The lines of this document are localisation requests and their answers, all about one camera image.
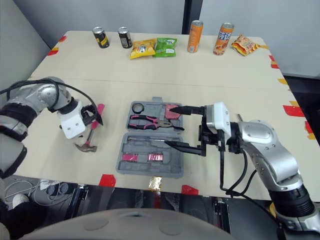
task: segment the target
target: hammer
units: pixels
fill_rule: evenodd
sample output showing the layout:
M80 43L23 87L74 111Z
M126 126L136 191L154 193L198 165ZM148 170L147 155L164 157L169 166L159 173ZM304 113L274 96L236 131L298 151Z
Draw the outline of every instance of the hammer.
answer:
M98 113L101 115L103 110L105 108L105 105L104 104L98 104L97 106L97 110L98 110ZM93 152L95 153L97 151L97 146L90 146L90 142L91 142L91 138L94 134L94 130L98 127L98 122L95 120L91 123L91 130L89 132L89 135L85 141L85 144L83 145L78 145L78 144L74 144L76 146L77 149L79 149L81 152L84 152L84 153L88 153L88 152Z

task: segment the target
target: orange can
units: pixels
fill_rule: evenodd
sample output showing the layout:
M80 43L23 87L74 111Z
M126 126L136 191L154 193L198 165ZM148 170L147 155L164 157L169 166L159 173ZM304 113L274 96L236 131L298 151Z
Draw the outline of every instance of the orange can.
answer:
M194 20L191 22L189 42L187 51L189 53L196 53L198 51L198 46L200 43L200 38L202 34L202 29L204 28L204 23L200 20Z
M225 53L234 28L235 26L232 23L225 22L222 24L219 35L215 42L215 46L213 48L213 53L215 55L221 56Z

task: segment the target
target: soda can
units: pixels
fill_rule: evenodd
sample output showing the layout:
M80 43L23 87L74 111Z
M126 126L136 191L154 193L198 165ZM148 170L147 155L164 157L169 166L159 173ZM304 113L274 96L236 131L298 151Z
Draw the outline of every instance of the soda can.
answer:
M189 53L196 53L198 51L198 46L202 34L202 29L204 28L204 23L200 20L194 20L191 22L189 42L187 51Z
M97 26L92 30L92 32L100 48L105 49L109 47L107 35L102 27Z
M225 53L234 28L235 26L232 23L225 22L222 24L219 35L215 42L215 46L213 48L213 53L215 55L221 56Z
M124 47L125 49L131 48L132 41L131 41L131 37L130 37L130 33L129 33L128 28L126 28L125 26L120 27L118 29L118 34L120 37L122 47Z

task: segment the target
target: gray wall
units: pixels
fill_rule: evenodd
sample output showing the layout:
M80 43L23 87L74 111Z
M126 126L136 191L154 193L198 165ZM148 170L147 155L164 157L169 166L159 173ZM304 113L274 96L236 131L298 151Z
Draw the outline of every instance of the gray wall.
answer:
M49 52L13 0L0 0L0 90L26 80ZM5 94L0 95L0 108Z
M233 35L262 37L282 73L320 79L320 0L203 0L204 35L223 22Z
M116 32L180 34L184 0L14 0L46 43L53 47L69 30L101 26Z

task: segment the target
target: screwdriver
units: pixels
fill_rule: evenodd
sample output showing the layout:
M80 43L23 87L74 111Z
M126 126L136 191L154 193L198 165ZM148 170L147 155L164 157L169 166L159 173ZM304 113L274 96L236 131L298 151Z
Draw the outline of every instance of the screwdriver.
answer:
M137 138L137 137L129 136L128 141L131 141L131 140L135 140L135 141L160 141L160 142L165 141L164 139L157 139L157 138Z

